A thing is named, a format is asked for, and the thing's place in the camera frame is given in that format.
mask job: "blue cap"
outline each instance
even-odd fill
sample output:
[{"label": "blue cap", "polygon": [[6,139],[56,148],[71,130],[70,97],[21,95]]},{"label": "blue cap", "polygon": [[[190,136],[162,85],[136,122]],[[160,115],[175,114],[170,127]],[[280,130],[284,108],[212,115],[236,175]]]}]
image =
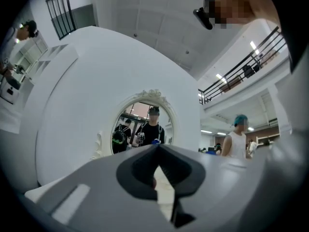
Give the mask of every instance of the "blue cap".
[{"label": "blue cap", "polygon": [[235,118],[234,125],[236,125],[236,124],[243,125],[244,120],[248,120],[248,117],[245,116],[244,114],[240,114]]}]

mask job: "black t-shirt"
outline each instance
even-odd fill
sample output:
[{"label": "black t-shirt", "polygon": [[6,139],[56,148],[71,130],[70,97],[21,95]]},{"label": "black t-shirt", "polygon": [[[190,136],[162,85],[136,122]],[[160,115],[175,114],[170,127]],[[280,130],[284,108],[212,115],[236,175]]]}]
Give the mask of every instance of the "black t-shirt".
[{"label": "black t-shirt", "polygon": [[307,0],[272,0],[280,24],[282,35],[288,45],[291,72],[297,66],[309,41]]},{"label": "black t-shirt", "polygon": [[[141,126],[139,127],[135,135],[137,135],[140,131],[141,131]],[[141,146],[151,145],[152,141],[159,137],[159,125],[151,126],[148,123],[146,123],[142,132],[145,134],[145,140]],[[164,134],[165,134],[164,129],[162,128],[161,135],[160,135],[160,140],[162,144],[164,144],[164,137],[165,137]]]},{"label": "black t-shirt", "polygon": [[119,130],[120,126],[121,126],[121,130],[124,132],[124,134],[127,137],[130,137],[132,135],[131,134],[131,129],[128,126],[121,125],[121,124],[115,128],[115,131]]}]

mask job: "man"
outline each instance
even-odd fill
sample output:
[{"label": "man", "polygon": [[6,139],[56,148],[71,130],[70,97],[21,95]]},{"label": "man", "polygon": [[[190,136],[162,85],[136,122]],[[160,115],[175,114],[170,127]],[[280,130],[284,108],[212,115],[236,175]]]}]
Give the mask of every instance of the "man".
[{"label": "man", "polygon": [[142,124],[135,135],[137,135],[136,143],[139,146],[164,144],[164,129],[159,126],[158,119],[160,110],[158,107],[149,109],[149,122]]},{"label": "man", "polygon": [[15,44],[28,38],[37,37],[37,35],[38,31],[35,21],[28,21],[22,24],[22,27],[19,29],[10,28],[8,30],[0,48],[1,75],[4,75],[7,79],[12,78],[11,71],[13,70],[13,65],[10,63],[9,59]]},{"label": "man", "polygon": [[131,119],[127,119],[125,124],[120,124],[115,128],[115,133],[112,136],[112,151],[114,154],[126,151],[128,146],[127,139],[131,138]]},{"label": "man", "polygon": [[239,159],[251,159],[246,151],[246,135],[244,131],[248,128],[248,118],[238,115],[234,121],[235,129],[229,133],[223,142],[221,156],[230,156]]},{"label": "man", "polygon": [[253,155],[255,154],[255,150],[257,148],[257,144],[252,139],[250,139],[249,142],[250,142],[249,154],[251,157],[253,157]]},{"label": "man", "polygon": [[247,24],[262,18],[281,28],[290,52],[293,72],[308,44],[306,23],[297,20],[307,15],[307,0],[204,0],[204,11],[210,20],[204,25],[210,29],[214,23]]}]

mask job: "curved white wall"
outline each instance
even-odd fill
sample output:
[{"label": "curved white wall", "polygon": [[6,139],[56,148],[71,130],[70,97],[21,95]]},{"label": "curved white wall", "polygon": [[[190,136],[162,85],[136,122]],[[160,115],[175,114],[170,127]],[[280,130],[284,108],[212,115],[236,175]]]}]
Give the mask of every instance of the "curved white wall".
[{"label": "curved white wall", "polygon": [[159,89],[174,109],[179,119],[174,145],[198,149],[197,82],[177,64],[102,28],[79,29],[63,42],[74,45],[80,57],[59,80],[44,110],[36,145],[42,185],[85,164],[94,153],[97,132],[110,135],[111,115],[121,112],[119,104],[143,90]]}]

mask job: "mirror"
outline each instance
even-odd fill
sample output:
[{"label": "mirror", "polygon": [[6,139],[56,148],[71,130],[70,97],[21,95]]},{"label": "mirror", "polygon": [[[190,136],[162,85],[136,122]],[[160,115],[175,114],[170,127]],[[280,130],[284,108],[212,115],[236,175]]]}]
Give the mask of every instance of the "mirror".
[{"label": "mirror", "polygon": [[172,144],[173,124],[163,107],[151,101],[128,106],[114,124],[113,154],[150,144]]}]

